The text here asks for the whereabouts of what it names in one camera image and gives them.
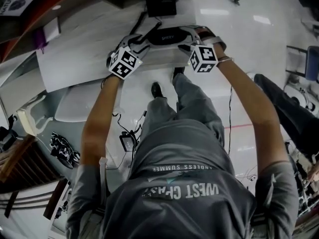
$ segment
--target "gray t-shirt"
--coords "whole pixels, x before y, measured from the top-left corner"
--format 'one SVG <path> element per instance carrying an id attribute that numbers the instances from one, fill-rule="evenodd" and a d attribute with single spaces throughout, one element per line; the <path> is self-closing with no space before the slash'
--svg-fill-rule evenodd
<path id="1" fill-rule="evenodd" d="M 99 169 L 80 166 L 68 209 L 67 237 L 98 207 Z M 175 120 L 146 136 L 130 179 L 107 199 L 100 238 L 290 238 L 298 194 L 289 162 L 266 168 L 254 197 L 207 127 Z"/>

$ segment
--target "book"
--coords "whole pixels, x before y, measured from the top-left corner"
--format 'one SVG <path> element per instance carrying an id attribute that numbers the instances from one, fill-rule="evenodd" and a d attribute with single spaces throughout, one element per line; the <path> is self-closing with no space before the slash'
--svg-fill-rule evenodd
<path id="1" fill-rule="evenodd" d="M 0 16 L 19 17 L 33 0 L 0 0 Z"/>

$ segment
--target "white stool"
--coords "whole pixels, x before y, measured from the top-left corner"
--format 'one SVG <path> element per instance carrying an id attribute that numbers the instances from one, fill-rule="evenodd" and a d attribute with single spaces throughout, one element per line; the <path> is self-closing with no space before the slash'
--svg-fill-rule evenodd
<path id="1" fill-rule="evenodd" d="M 21 121 L 21 124 L 23 126 L 23 129 L 31 135 L 36 136 L 37 134 L 40 134 L 44 131 L 46 125 L 53 120 L 53 117 L 46 118 L 46 116 L 42 116 L 37 122 L 34 120 L 34 118 L 31 115 L 31 109 L 36 106 L 38 103 L 43 101 L 46 97 L 46 95 L 43 95 L 40 99 L 37 100 L 36 96 L 35 98 L 31 99 L 24 107 L 17 110 L 17 114 L 19 116 L 19 119 Z M 46 119 L 43 126 L 41 128 L 37 128 L 36 125 L 43 119 Z"/>

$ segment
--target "pant leg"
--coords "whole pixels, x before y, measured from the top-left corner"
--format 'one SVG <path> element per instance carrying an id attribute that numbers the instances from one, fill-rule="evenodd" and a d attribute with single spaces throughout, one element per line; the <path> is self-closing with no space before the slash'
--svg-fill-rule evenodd
<path id="1" fill-rule="evenodd" d="M 214 132 L 224 146 L 224 126 L 211 99 L 184 74 L 177 74 L 173 79 L 173 85 L 178 96 L 176 119 L 192 119 L 203 123 Z"/>
<path id="2" fill-rule="evenodd" d="M 314 139 L 319 119 L 307 109 L 301 107 L 291 99 L 282 89 L 262 74 L 256 74 L 254 82 L 264 91 L 273 103 L 280 124 L 286 130 L 297 149 L 311 157 L 319 151 Z"/>
<path id="3" fill-rule="evenodd" d="M 141 141 L 146 135 L 157 129 L 159 124 L 172 120 L 176 112 L 168 105 L 166 98 L 155 98 L 149 102 L 141 132 Z"/>

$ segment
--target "shirt sleeve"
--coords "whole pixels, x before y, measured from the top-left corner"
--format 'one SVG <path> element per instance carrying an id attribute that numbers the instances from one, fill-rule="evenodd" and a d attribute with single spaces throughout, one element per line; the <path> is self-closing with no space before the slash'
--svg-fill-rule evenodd
<path id="1" fill-rule="evenodd" d="M 291 238 L 299 199 L 290 162 L 278 162 L 262 171 L 256 183 L 256 200 L 257 210 L 251 221 L 253 238 Z"/>
<path id="2" fill-rule="evenodd" d="M 68 207 L 66 222 L 66 237 L 68 239 L 78 238 L 82 217 L 87 211 L 99 206 L 100 198 L 99 168 L 92 165 L 80 165 Z"/>

